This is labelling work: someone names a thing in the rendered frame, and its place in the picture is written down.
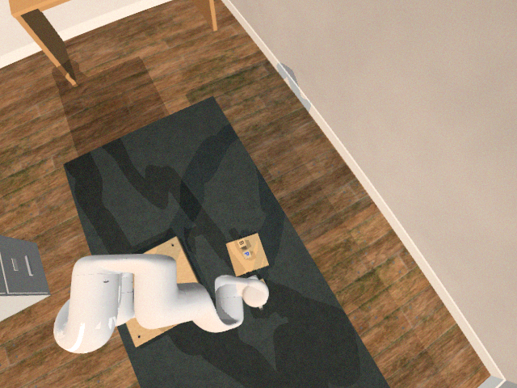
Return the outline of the tan square mat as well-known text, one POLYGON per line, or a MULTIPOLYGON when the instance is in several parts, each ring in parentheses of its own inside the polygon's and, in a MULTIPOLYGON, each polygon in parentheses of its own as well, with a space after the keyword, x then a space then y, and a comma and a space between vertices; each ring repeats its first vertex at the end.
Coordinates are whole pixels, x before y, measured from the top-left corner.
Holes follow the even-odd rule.
POLYGON ((269 265, 259 234, 252 234, 244 237, 244 239, 246 246, 243 248, 240 248, 237 244, 237 241, 240 239, 226 243, 236 276, 240 276, 246 272, 252 272, 269 265), (250 250, 252 255, 248 259, 245 259, 242 254, 242 252, 246 250, 250 250))

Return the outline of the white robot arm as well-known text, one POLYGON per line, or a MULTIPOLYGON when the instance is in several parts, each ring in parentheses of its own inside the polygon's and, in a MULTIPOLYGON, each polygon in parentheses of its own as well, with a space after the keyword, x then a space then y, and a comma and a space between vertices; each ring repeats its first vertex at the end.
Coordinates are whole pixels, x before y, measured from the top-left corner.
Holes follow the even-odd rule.
POLYGON ((222 275, 215 295, 216 309, 202 284, 177 283, 176 261, 168 255, 85 256, 74 265, 71 301, 56 317, 54 338, 66 351, 92 352, 131 318, 146 329, 193 321, 206 331, 227 331, 243 321, 242 299, 260 309, 269 291, 261 280, 222 275))

